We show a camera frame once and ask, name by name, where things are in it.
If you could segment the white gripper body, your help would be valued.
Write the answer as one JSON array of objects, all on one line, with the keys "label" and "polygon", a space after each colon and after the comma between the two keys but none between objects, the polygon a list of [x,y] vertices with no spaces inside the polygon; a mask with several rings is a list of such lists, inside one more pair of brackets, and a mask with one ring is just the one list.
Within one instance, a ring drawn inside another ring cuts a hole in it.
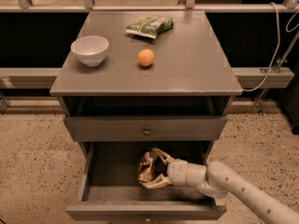
[{"label": "white gripper body", "polygon": [[167,176],[174,186],[198,187],[206,181],[206,167],[175,159],[167,166]]}]

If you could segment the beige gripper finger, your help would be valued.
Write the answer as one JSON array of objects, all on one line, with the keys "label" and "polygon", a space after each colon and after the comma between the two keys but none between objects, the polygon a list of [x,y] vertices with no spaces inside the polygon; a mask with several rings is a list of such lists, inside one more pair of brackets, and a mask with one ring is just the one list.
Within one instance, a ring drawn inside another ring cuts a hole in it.
[{"label": "beige gripper finger", "polygon": [[167,176],[163,174],[158,175],[154,180],[150,181],[149,183],[143,183],[143,186],[146,189],[161,189],[166,186],[170,186],[171,182]]},{"label": "beige gripper finger", "polygon": [[164,163],[165,166],[167,166],[168,164],[170,164],[170,163],[174,160],[174,158],[171,157],[168,153],[166,153],[166,152],[160,150],[160,149],[157,148],[157,147],[154,147],[154,148],[152,149],[152,151],[153,151],[157,156],[160,157],[160,159],[162,160],[162,162]]}]

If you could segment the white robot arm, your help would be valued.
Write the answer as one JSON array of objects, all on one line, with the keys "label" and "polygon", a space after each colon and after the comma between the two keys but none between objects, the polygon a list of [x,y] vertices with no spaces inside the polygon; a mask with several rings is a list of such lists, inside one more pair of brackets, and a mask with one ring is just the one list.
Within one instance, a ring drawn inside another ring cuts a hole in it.
[{"label": "white robot arm", "polygon": [[141,159],[137,179],[146,189],[170,185],[193,187],[215,199],[222,199],[231,193],[265,224],[299,224],[298,213],[220,161],[212,161],[208,166],[194,164],[174,159],[155,147]]}]

